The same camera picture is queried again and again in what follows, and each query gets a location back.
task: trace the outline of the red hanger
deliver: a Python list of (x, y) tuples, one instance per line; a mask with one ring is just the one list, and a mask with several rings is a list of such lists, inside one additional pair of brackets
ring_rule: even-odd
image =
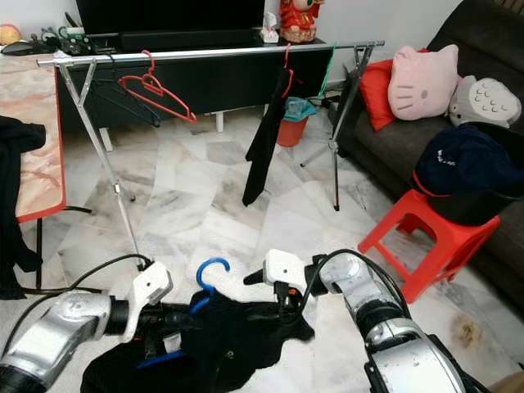
[[(289, 43), (286, 47), (286, 57), (285, 57), (285, 61), (284, 61), (284, 68), (287, 68), (287, 61), (289, 60), (289, 48), (291, 47), (291, 44)], [(284, 92), (284, 94), (282, 95), (282, 98), (285, 98), (286, 95), (289, 93), (289, 90), (291, 89), (291, 85), (293, 84), (293, 74), (295, 73), (295, 71), (293, 70), (289, 70), (289, 84), (287, 85), (287, 89), (286, 91)]]
[[(166, 112), (170, 113), (171, 115), (175, 115), (175, 116), (177, 116), (177, 117), (179, 117), (181, 119), (187, 120), (190, 123), (196, 123), (197, 122), (197, 117), (195, 116), (195, 114), (193, 112), (191, 112), (189, 110), (189, 107), (185, 104), (185, 102), (182, 101), (177, 96), (175, 96), (167, 88), (163, 87), (162, 84), (159, 82), (159, 80), (155, 77), (155, 75), (153, 75), (153, 71), (155, 70), (155, 59), (153, 58), (151, 53), (148, 52), (148, 51), (142, 51), (142, 53), (145, 53), (151, 59), (151, 67), (149, 68), (147, 73), (144, 74), (142, 77), (136, 76), (136, 75), (123, 76), (122, 78), (119, 79), (118, 83), (123, 88), (125, 88), (128, 92), (133, 94), (136, 98), (139, 98), (139, 99), (147, 102), (148, 104), (156, 106), (157, 108), (159, 108), (159, 109), (161, 109), (163, 111), (166, 111)], [(168, 96), (172, 97), (176, 102), (178, 102), (181, 106), (183, 106), (183, 108), (186, 110), (187, 114), (186, 115), (181, 115), (178, 112), (175, 112), (175, 111), (173, 111), (173, 110), (171, 110), (169, 108), (166, 108), (165, 106), (159, 104), (158, 102), (154, 102), (154, 101), (150, 100), (149, 98), (145, 98), (143, 95), (134, 92), (133, 90), (131, 90), (127, 86), (127, 82), (129, 80), (139, 80), (140, 82), (142, 82), (142, 85), (143, 85), (143, 87), (146, 90), (156, 94), (157, 96), (163, 97), (164, 94), (167, 94)]]

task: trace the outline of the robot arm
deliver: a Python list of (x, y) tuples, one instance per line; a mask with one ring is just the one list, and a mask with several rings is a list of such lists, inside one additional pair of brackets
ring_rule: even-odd
[(362, 334), (369, 357), (365, 366), (372, 391), (415, 393), (466, 392), (459, 371), (411, 319), (358, 256), (334, 256), (320, 279), (331, 293), (341, 293)]
[(166, 315), (171, 315), (167, 322), (177, 330), (177, 316), (187, 313), (187, 307), (160, 307), (156, 315), (151, 308), (143, 309), (156, 305), (172, 288), (169, 272), (156, 262), (134, 279), (126, 300), (86, 291), (60, 295), (0, 360), (0, 393), (47, 391), (76, 348), (86, 341), (99, 340), (104, 334), (119, 335), (122, 342), (128, 342), (137, 328), (153, 319), (165, 321)]
[(364, 370), (372, 393), (477, 393), (438, 338), (426, 335), (406, 315), (399, 296), (365, 257), (342, 250), (314, 261), (324, 258), (329, 260), (318, 270), (317, 264), (305, 266), (296, 255), (271, 250), (263, 272), (244, 282), (264, 281), (274, 285), (275, 292), (284, 282), (307, 296), (307, 281), (313, 296), (342, 294), (364, 339), (369, 358)]

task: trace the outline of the clothes drying rack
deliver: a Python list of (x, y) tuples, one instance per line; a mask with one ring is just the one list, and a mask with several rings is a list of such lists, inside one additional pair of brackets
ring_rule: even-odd
[[(320, 156), (322, 153), (324, 153), (327, 149), (332, 151), (332, 160), (333, 160), (333, 176), (334, 176), (334, 186), (335, 186), (335, 209), (339, 210), (339, 200), (338, 200), (338, 167), (337, 167), (337, 153), (338, 153), (338, 144), (337, 139), (341, 131), (342, 125), (345, 123), (346, 115), (348, 113), (349, 108), (351, 107), (351, 104), (353, 103), (353, 100), (356, 97), (357, 90), (359, 88), (360, 80), (362, 79), (362, 74), (364, 73), (366, 66), (368, 65), (369, 57), (371, 56), (373, 49), (375, 47), (383, 47), (384, 41), (367, 41), (367, 42), (361, 42), (361, 43), (342, 43), (337, 44), (336, 50), (340, 49), (353, 49), (355, 54), (355, 63), (358, 70), (358, 78), (356, 80), (356, 83), (353, 85), (350, 95), (346, 101), (346, 104), (344, 105), (343, 112), (341, 114), (341, 117), (339, 121), (337, 122), (335, 126), (335, 130), (333, 132), (332, 137), (329, 140), (329, 143), (325, 148), (323, 148), (321, 151), (315, 153), (313, 156), (311, 156), (308, 160), (300, 164), (300, 166), (304, 167), (309, 162)], [(312, 52), (312, 51), (320, 51), (320, 50), (326, 50), (326, 49), (332, 49), (333, 46), (327, 43), (317, 43), (317, 44), (310, 44), (310, 45), (293, 45), (289, 48), (289, 52)], [(151, 53), (151, 57), (144, 53), (126, 53), (126, 54), (120, 54), (120, 55), (113, 55), (113, 56), (107, 56), (107, 55), (99, 55), (99, 56), (78, 56), (78, 57), (56, 57), (51, 60), (37, 60), (37, 64), (40, 67), (44, 66), (54, 66), (58, 68), (65, 80), (65, 84), (67, 86), (67, 89), (69, 90), (69, 93), (71, 97), (73, 98), (73, 102), (75, 103), (76, 109), (78, 110), (80, 114), (80, 118), (82, 119), (82, 122), (84, 123), (85, 128), (88, 131), (89, 137), (91, 138), (91, 141), (93, 142), (93, 145), (97, 151), (98, 156), (100, 157), (100, 161), (102, 162), (102, 165), (107, 172), (107, 176), (109, 177), (109, 180), (111, 181), (111, 186), (113, 188), (113, 191), (115, 193), (115, 196), (118, 200), (120, 213), (122, 214), (122, 218), (124, 220), (124, 225), (126, 228), (126, 231), (129, 235), (129, 239), (132, 242), (133, 249), (135, 252), (139, 252), (138, 250), (138, 244), (136, 241), (136, 237), (134, 236), (133, 227), (131, 225), (131, 222), (129, 221), (129, 215), (124, 203), (124, 195), (126, 194), (125, 190), (120, 184), (120, 181), (115, 176), (115, 173), (113, 172), (113, 169), (111, 168), (111, 164), (107, 158), (107, 154), (105, 149), (102, 147), (102, 144), (100, 140), (98, 139), (98, 136), (95, 132), (95, 128), (93, 127), (93, 124), (91, 120), (89, 119), (88, 112), (85, 110), (84, 103), (86, 100), (86, 97), (89, 93), (89, 89), (91, 87), (91, 82), (93, 80), (93, 75), (95, 73), (95, 70), (97, 68), (98, 64), (103, 63), (130, 63), (130, 62), (136, 62), (136, 61), (149, 61), (151, 58), (153, 58), (155, 61), (167, 61), (167, 60), (183, 60), (183, 59), (198, 59), (198, 58), (211, 58), (211, 57), (226, 57), (226, 56), (243, 56), (243, 55), (260, 55), (260, 54), (270, 54), (270, 53), (285, 53), (287, 50), (286, 45), (282, 46), (267, 46), (267, 47), (248, 47), (248, 48), (236, 48), (236, 49), (211, 49), (211, 50), (198, 50), (198, 51), (177, 51), (177, 52), (155, 52)], [(88, 72), (86, 74), (86, 78), (84, 80), (82, 89), (79, 91), (75, 84), (73, 83), (73, 79), (71, 78), (69, 68), (72, 66), (89, 66)]]

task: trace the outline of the red table edge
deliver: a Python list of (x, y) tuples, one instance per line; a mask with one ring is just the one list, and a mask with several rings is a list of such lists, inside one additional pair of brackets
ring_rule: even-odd
[(49, 215), (54, 215), (66, 207), (66, 175), (64, 172), (64, 147), (62, 144), (62, 131), (61, 131), (61, 122), (60, 122), (60, 106), (58, 104), (58, 74), (55, 69), (55, 98), (56, 98), (56, 116), (58, 123), (58, 146), (60, 148), (60, 169), (61, 169), (61, 179), (62, 179), (62, 200), (56, 205), (49, 207), (44, 210), (36, 211), (34, 213), (29, 213), (27, 215), (21, 215), (18, 217), (18, 222), (25, 223), (34, 219), (41, 219)]

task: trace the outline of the television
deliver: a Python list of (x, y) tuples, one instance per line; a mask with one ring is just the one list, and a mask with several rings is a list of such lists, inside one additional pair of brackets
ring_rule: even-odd
[(89, 38), (120, 36), (125, 51), (248, 43), (265, 0), (76, 0)]

